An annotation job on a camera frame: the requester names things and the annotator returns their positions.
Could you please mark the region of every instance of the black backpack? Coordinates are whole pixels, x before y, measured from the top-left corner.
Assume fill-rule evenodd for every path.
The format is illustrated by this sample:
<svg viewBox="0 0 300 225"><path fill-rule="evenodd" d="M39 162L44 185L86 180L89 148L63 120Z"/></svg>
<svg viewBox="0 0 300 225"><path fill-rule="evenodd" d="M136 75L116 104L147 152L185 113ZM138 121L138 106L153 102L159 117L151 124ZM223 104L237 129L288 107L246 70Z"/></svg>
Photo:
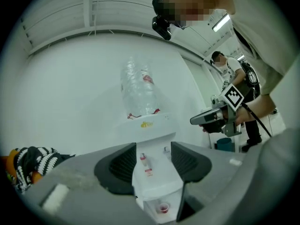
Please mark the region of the black backpack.
<svg viewBox="0 0 300 225"><path fill-rule="evenodd" d="M244 61L239 62L246 74L246 83L248 87L254 88L258 84L258 78L255 71L253 70L253 68L251 68L249 63L245 63Z"/></svg>

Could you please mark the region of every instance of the yellow sticker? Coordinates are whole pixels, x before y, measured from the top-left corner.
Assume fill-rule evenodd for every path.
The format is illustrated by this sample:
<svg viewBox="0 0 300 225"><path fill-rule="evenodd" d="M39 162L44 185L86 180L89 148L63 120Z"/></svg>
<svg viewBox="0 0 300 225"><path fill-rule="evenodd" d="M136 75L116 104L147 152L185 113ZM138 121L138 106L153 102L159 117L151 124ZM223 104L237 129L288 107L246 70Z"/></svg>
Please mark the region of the yellow sticker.
<svg viewBox="0 0 300 225"><path fill-rule="evenodd" d="M153 126L153 122L143 122L141 124L141 128L148 128L148 127L152 127Z"/></svg>

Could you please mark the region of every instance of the ceiling light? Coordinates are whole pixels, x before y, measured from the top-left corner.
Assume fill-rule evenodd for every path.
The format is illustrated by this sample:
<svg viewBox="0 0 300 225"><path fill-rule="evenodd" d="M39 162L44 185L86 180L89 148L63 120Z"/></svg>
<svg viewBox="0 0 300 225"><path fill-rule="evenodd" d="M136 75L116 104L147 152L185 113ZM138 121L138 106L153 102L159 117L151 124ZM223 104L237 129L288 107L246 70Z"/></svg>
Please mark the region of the ceiling light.
<svg viewBox="0 0 300 225"><path fill-rule="evenodd" d="M223 25L225 24L225 23L227 23L228 21L230 20L230 17L229 17L229 15L228 14L225 14L217 23L216 23L216 25L214 25L213 27L212 27L212 29L216 32L216 31L218 31L221 27L223 27Z"/></svg>
<svg viewBox="0 0 300 225"><path fill-rule="evenodd" d="M245 56L244 55L241 55L239 58L238 58L238 61L241 60L242 58L244 58Z"/></svg>

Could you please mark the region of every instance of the white floor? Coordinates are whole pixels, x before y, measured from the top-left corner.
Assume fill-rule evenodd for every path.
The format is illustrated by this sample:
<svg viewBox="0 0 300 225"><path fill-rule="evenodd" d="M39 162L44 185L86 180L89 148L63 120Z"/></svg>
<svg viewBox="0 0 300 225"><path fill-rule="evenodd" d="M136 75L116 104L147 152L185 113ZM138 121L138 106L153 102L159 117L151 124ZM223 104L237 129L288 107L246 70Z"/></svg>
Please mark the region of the white floor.
<svg viewBox="0 0 300 225"><path fill-rule="evenodd" d="M261 119L262 123L265 125L267 130L271 133L272 136L277 135L285 130L285 124L282 120L280 113L276 113L274 115L269 115L269 117L264 117ZM258 124L259 132L262 135L262 144L265 143L269 136L266 131L262 128L260 124ZM240 147L247 143L248 135L246 131L246 127L242 127L242 134L240 135Z"/></svg>

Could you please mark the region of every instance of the black camera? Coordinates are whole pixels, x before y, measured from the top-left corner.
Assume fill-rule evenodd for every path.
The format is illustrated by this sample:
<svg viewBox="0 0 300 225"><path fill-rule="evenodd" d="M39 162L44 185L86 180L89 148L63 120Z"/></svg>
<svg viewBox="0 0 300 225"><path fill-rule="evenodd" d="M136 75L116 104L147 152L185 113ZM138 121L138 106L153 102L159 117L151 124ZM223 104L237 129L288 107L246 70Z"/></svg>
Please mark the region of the black camera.
<svg viewBox="0 0 300 225"><path fill-rule="evenodd" d="M152 19L152 29L157 32L164 40L171 39L170 23L162 16L158 15Z"/></svg>

